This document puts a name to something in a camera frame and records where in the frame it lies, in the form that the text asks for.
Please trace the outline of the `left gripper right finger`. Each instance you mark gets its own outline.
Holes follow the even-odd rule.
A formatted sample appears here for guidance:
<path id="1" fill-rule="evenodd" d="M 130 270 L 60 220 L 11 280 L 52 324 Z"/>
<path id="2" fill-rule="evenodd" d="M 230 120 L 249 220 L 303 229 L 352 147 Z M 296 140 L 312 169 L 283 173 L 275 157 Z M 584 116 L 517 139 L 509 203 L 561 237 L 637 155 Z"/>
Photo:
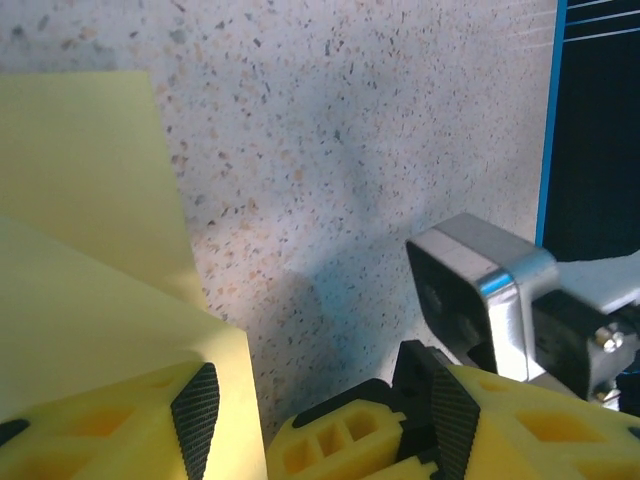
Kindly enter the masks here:
<path id="1" fill-rule="evenodd" d="M 640 418 L 472 367 L 439 368 L 445 480 L 640 480 Z"/>

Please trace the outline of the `yellow paper sheet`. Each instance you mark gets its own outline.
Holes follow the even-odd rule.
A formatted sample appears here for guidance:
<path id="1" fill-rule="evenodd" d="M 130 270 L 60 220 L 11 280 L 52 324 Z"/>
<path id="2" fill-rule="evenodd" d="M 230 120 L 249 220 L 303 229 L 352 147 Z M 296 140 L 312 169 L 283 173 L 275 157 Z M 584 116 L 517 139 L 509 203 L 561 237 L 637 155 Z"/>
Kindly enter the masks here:
<path id="1" fill-rule="evenodd" d="M 266 480 L 245 333 L 208 313 L 141 72 L 0 74 L 0 422 L 211 362 L 204 480 Z"/>

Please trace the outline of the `blue gear print panel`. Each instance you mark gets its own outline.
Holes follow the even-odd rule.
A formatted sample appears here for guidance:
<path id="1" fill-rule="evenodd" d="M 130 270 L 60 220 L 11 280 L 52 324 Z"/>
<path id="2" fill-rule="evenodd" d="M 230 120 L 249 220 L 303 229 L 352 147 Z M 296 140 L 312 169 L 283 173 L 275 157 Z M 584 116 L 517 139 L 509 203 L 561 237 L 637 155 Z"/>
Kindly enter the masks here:
<path id="1" fill-rule="evenodd" d="M 536 243 L 559 261 L 640 249 L 640 0 L 558 0 Z"/>

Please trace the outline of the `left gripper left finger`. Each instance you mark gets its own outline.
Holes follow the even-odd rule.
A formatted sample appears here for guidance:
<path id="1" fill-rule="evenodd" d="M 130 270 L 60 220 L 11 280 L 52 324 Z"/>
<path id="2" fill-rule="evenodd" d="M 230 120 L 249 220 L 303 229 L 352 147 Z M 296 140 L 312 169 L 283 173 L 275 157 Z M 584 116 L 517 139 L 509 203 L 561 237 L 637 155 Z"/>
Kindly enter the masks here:
<path id="1" fill-rule="evenodd" d="M 195 361 L 33 405 L 0 422 L 0 480 L 204 480 L 219 405 Z"/>

